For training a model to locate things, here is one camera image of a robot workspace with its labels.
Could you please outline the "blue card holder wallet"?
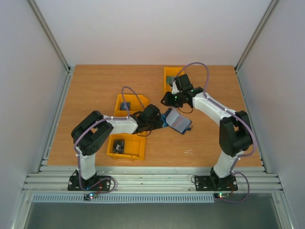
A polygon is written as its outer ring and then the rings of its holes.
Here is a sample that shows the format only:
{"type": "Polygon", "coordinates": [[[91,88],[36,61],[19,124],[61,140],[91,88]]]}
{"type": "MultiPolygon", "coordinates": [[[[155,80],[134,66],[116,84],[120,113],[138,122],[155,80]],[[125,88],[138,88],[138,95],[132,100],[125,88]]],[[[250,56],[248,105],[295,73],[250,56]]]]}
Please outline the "blue card holder wallet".
{"type": "Polygon", "coordinates": [[[163,127],[170,127],[182,135],[187,131],[191,131],[193,127],[193,122],[180,114],[175,108],[169,108],[162,114],[162,121],[163,127]]]}

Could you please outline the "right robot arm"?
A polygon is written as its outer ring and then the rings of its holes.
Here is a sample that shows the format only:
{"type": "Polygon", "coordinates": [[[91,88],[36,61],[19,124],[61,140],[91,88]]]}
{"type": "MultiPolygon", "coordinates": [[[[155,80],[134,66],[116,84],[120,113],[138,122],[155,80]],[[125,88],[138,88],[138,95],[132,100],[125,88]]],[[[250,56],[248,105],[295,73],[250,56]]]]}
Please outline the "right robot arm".
{"type": "Polygon", "coordinates": [[[233,184],[233,169],[237,161],[245,156],[245,151],[256,144],[247,112],[227,108],[213,99],[205,89],[193,87],[186,74],[173,78],[170,86],[172,90],[166,92],[161,100],[170,112],[188,104],[191,108],[203,112],[219,126],[220,156],[211,168],[209,176],[198,177],[197,190],[207,188],[212,191],[225,191],[228,187],[236,190],[233,184]]]}

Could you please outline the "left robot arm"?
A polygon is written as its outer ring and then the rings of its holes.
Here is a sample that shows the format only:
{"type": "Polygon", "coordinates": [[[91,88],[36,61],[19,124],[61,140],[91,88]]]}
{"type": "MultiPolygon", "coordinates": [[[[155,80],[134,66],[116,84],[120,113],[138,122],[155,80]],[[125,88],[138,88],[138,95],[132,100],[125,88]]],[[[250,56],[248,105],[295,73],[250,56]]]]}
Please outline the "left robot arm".
{"type": "Polygon", "coordinates": [[[124,117],[103,116],[99,111],[90,113],[71,133],[78,158],[80,186],[85,190],[95,187],[95,154],[110,135],[140,134],[162,127],[161,112],[153,104],[124,117]]]}

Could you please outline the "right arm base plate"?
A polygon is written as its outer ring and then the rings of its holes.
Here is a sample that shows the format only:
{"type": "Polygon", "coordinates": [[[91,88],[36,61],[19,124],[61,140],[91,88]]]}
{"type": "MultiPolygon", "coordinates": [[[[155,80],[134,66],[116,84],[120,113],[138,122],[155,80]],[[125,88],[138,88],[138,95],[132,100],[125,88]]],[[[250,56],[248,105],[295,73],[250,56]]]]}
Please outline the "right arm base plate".
{"type": "Polygon", "coordinates": [[[238,186],[236,178],[229,175],[225,178],[218,176],[195,176],[194,184],[196,191],[237,191],[238,186]]]}

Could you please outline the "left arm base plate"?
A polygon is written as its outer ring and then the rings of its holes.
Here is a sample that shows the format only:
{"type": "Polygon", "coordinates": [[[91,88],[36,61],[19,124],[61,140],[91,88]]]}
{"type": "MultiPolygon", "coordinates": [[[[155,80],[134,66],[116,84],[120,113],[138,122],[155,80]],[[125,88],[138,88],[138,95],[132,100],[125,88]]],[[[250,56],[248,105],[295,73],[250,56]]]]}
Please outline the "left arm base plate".
{"type": "Polygon", "coordinates": [[[88,180],[77,175],[70,176],[68,181],[68,191],[109,191],[111,184],[110,176],[95,175],[88,180]]]}

